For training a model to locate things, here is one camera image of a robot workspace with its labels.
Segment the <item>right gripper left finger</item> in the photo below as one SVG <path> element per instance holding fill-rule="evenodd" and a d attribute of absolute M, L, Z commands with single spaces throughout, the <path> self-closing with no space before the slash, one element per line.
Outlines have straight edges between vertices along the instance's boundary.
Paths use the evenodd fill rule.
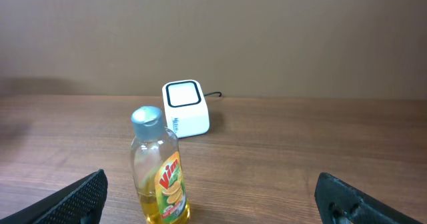
<path fill-rule="evenodd" d="M 1 224 L 99 224 L 108 181 L 100 169 L 1 220 Z"/>

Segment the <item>yellow dish soap bottle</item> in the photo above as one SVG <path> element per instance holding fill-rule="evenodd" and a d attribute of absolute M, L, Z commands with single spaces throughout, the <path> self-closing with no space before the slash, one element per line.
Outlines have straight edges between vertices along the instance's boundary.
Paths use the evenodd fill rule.
<path fill-rule="evenodd" d="M 187 223 L 190 206 L 176 134 L 164 125 L 157 107 L 140 107 L 131 122 L 135 138 L 130 162 L 146 222 Z"/>

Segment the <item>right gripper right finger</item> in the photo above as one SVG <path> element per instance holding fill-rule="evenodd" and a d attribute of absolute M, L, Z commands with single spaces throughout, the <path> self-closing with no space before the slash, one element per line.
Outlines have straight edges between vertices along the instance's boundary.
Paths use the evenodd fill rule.
<path fill-rule="evenodd" d="M 421 224 L 329 173 L 320 173 L 314 197 L 323 223 Z"/>

